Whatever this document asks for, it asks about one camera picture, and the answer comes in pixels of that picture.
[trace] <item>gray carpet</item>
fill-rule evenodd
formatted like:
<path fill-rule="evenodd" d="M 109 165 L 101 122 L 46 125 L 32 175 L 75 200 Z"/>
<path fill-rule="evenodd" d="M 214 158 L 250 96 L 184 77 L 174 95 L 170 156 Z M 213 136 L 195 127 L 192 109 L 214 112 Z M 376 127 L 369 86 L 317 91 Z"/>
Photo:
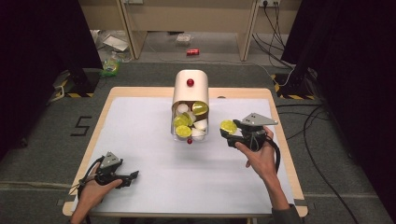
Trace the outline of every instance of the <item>gray carpet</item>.
<path fill-rule="evenodd" d="M 209 87 L 267 88 L 277 105 L 320 104 L 320 100 L 296 101 L 275 96 L 271 78 L 257 65 L 200 63 L 123 63 L 116 77 L 102 78 L 92 98 L 63 98 L 49 105 L 27 136 L 28 146 L 11 149 L 0 162 L 0 182 L 38 182 L 71 185 L 90 141 L 106 97 L 116 86 L 174 86 L 177 72 L 200 69 L 207 73 Z M 270 74 L 285 73 L 271 69 Z M 314 106 L 279 107 L 285 135 L 303 129 Z M 348 157 L 340 134 L 321 108 L 306 132 L 312 157 L 324 176 L 344 198 L 359 223 L 392 223 L 361 168 Z M 75 125 L 90 126 L 85 136 Z M 290 153 L 309 205 L 305 223 L 352 223 L 345 207 L 323 181 L 310 160 L 301 133 L 288 140 Z M 65 223 L 62 207 L 56 205 L 67 189 L 0 185 L 0 223 Z M 92 223 L 118 223 L 118 218 L 94 217 Z"/>

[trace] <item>wall outlet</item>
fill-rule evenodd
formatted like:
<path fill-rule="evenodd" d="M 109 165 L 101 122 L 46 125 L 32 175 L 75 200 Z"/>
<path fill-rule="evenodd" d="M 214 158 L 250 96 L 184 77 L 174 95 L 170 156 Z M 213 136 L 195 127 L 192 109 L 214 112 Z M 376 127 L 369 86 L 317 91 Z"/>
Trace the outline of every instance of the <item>wall outlet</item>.
<path fill-rule="evenodd" d="M 259 0 L 260 7 L 264 7 L 264 1 L 267 1 L 267 7 L 275 7 L 276 3 L 280 5 L 280 0 Z"/>

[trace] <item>red ball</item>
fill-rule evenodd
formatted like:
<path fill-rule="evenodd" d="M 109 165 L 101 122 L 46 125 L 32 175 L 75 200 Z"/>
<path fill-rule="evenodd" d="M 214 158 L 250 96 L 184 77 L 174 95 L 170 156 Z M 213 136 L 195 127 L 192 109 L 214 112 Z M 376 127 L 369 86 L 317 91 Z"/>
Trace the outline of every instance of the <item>red ball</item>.
<path fill-rule="evenodd" d="M 194 85 L 194 80 L 192 78 L 187 79 L 187 86 L 191 87 Z"/>

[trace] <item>yellow disc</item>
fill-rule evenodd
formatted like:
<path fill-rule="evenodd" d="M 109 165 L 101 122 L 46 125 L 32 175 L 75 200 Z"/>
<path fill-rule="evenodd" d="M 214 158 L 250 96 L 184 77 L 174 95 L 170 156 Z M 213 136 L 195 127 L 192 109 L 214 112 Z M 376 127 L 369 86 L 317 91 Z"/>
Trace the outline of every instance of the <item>yellow disc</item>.
<path fill-rule="evenodd" d="M 229 134 L 234 134 L 236 132 L 236 124 L 230 119 L 222 121 L 220 124 L 220 128 L 223 131 L 228 132 Z"/>
<path fill-rule="evenodd" d="M 192 112 L 184 112 L 183 115 L 189 120 L 189 126 L 191 126 L 196 120 L 196 117 Z"/>
<path fill-rule="evenodd" d="M 194 115 L 203 115 L 207 112 L 207 104 L 202 101 L 197 101 L 192 105 L 192 113 Z"/>
<path fill-rule="evenodd" d="M 177 116 L 174 118 L 173 122 L 174 122 L 174 127 L 175 127 L 175 128 L 177 128 L 177 127 L 180 126 L 180 125 L 185 125 L 185 126 L 187 126 L 187 125 L 189 125 L 189 118 L 187 118 L 187 117 L 184 116 L 184 115 L 177 115 Z"/>
<path fill-rule="evenodd" d="M 186 125 L 180 125 L 176 128 L 176 134 L 179 137 L 188 137 L 191 135 L 191 128 Z"/>

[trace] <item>black curtain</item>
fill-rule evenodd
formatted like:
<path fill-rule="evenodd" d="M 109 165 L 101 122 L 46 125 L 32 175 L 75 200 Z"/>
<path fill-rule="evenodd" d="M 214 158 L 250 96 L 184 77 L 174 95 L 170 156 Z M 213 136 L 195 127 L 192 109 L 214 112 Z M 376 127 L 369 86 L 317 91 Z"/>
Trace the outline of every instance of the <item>black curtain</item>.
<path fill-rule="evenodd" d="M 318 71 L 351 155 L 396 222 L 396 3 L 340 1 L 334 19 L 318 24 L 326 3 L 303 0 L 282 59 Z M 310 38 L 318 26 L 325 37 Z"/>
<path fill-rule="evenodd" d="M 0 159 L 28 134 L 64 70 L 102 64 L 77 0 L 0 3 Z"/>

